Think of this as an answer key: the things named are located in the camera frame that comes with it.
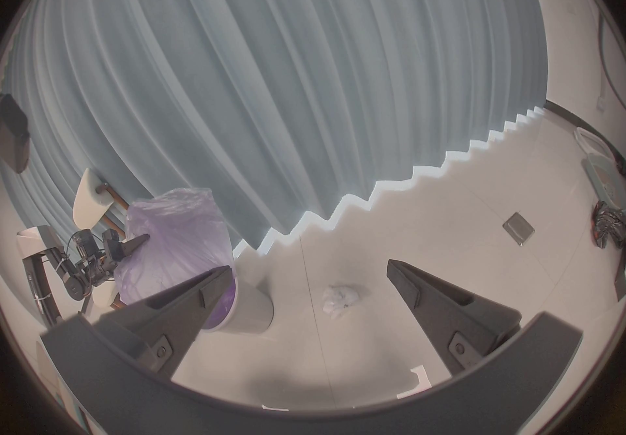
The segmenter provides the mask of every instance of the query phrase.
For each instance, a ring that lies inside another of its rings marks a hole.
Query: gray square object
[[[535,233],[535,229],[518,212],[506,220],[502,227],[509,232],[509,235],[520,247]]]

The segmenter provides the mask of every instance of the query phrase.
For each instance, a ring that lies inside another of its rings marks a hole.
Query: floor
[[[568,381],[534,420],[540,426],[587,373],[623,306],[613,287],[619,251],[591,239],[597,199],[573,129],[529,111],[488,143],[449,153],[442,169],[416,168],[409,182],[384,183],[369,204],[348,201],[332,230],[317,222],[265,255],[243,249],[238,274],[270,295],[272,325],[259,336],[201,332],[173,380],[290,410],[395,399],[417,384],[411,369],[419,365],[440,383],[449,372],[386,278],[393,258],[518,309],[522,325],[546,310],[585,331]],[[523,247],[502,228],[516,211],[536,229]],[[334,320],[322,311],[330,285],[361,297]]]

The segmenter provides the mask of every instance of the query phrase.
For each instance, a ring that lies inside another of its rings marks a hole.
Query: purple trash bag
[[[135,303],[213,268],[228,265],[235,274],[229,232],[209,189],[175,189],[132,203],[126,235],[142,234],[150,240],[113,272],[122,303]],[[233,280],[202,328],[221,323],[234,299]]]

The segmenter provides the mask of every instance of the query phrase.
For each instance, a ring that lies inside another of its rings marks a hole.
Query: gray pleated curtain
[[[235,245],[439,166],[546,96],[538,0],[33,0],[2,91],[27,225],[76,229],[82,172],[127,201],[209,187]]]

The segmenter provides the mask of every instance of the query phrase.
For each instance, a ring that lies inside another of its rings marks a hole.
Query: crumpled black bag
[[[622,249],[626,245],[626,214],[599,200],[591,213],[591,231],[598,247],[604,249],[610,235],[618,249]]]

